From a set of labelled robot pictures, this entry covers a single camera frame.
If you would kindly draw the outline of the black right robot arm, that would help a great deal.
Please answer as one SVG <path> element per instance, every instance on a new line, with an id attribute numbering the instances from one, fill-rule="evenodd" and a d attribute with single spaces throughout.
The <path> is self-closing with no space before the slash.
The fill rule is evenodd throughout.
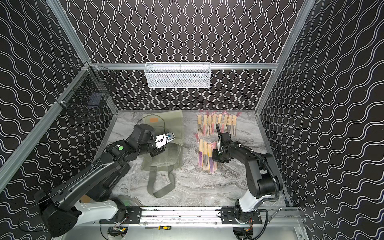
<path id="1" fill-rule="evenodd" d="M 283 180 L 272 154 L 261 154 L 240 142 L 234 142 L 229 133 L 219 133 L 218 138 L 213 161 L 228 163 L 238 160 L 245 166 L 248 190 L 234 206 L 235 219 L 244 223 L 262 204 L 280 199 Z"/>

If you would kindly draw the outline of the eleventh bamboo folding fan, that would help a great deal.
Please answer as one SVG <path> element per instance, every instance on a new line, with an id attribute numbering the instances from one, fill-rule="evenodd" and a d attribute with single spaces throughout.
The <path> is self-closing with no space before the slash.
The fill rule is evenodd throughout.
<path id="1" fill-rule="evenodd" d="M 215 172 L 215 165 L 212 156 L 212 144 L 208 144 L 208 157 L 209 157 L 209 171 L 211 174 Z"/>

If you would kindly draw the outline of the twelfth bamboo folding fan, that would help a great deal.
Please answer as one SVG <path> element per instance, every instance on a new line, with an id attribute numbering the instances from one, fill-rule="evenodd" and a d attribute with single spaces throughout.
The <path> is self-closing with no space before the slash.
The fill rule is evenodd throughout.
<path id="1" fill-rule="evenodd" d="M 217 148 L 217 142 L 213 142 L 212 143 L 212 147 L 211 147 L 211 149 L 212 149 L 212 151 L 214 150 L 214 149 L 216 149 Z M 217 162 L 214 162 L 214 171 L 216 171 L 218 169 L 218 163 Z"/>

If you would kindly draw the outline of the folding fan with pink paper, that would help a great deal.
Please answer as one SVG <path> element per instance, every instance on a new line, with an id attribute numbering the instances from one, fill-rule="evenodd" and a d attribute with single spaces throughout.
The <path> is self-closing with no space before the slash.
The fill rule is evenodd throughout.
<path id="1" fill-rule="evenodd" d="M 204 114 L 203 115 L 203 136 L 207 136 L 207 125 L 208 125 L 208 115 Z"/>

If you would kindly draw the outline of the olive green tote bag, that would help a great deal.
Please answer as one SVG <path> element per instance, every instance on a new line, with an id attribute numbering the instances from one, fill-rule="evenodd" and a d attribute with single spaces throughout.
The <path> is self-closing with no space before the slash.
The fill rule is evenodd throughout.
<path id="1" fill-rule="evenodd" d="M 149 154 L 144 155 L 142 170 L 149 171 L 149 181 L 147 185 L 148 193 L 155 198 L 162 198 L 176 187 L 173 170 L 179 169 L 182 166 L 183 145 L 185 139 L 184 131 L 184 116 L 181 110 L 146 114 L 143 115 L 144 123 L 152 126 L 155 129 L 156 135 L 162 135 L 168 132 L 173 132 L 175 139 L 166 145 L 166 150 L 151 157 Z M 155 181 L 157 173 L 166 171 L 170 183 L 162 189 L 155 191 Z"/>

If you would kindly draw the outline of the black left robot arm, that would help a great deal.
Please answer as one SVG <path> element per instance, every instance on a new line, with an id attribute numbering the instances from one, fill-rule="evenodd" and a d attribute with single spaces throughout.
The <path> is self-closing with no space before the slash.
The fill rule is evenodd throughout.
<path id="1" fill-rule="evenodd" d="M 138 156 L 161 154 L 174 139 L 173 132 L 157 135 L 152 126 L 137 124 L 127 139 L 108 145 L 91 165 L 73 178 L 48 192 L 36 192 L 37 211 L 49 234 L 60 237 L 79 224 L 85 211 L 77 208 L 76 203 L 92 188 Z"/>

